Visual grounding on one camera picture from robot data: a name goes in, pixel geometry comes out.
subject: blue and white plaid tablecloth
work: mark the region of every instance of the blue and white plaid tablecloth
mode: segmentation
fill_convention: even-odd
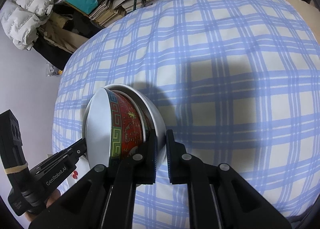
[[[99,87],[129,84],[204,162],[229,163],[283,215],[320,192],[320,49],[284,0],[164,0],[79,48],[62,75],[53,151],[81,138]],[[133,228],[188,228],[187,189],[167,165],[136,194]]]

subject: stacked bowl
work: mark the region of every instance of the stacked bowl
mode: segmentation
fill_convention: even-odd
[[[84,113],[82,136],[86,138],[90,169],[97,164],[115,166],[157,137],[157,168],[165,158],[166,127],[155,105],[139,91],[124,84],[98,89]]]

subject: beige rubber band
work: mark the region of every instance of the beige rubber band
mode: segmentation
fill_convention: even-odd
[[[24,165],[21,166],[15,166],[12,168],[5,168],[4,172],[8,175],[8,174],[13,174],[13,173],[18,173],[20,171],[23,171],[24,169],[26,169],[28,167],[28,162],[26,162]]]

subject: bed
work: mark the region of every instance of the bed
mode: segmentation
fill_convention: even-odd
[[[68,61],[53,152],[81,138],[98,88],[128,84],[153,101],[187,152],[229,163],[294,222],[320,192],[320,13],[309,6],[163,0],[127,15]],[[187,187],[170,185],[163,163],[156,183],[137,189],[133,228],[189,228],[187,202]]]

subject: folded cloth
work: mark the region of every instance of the folded cloth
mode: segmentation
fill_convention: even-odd
[[[53,0],[7,0],[0,10],[6,35],[20,50],[30,50],[38,38],[36,29],[47,22]]]

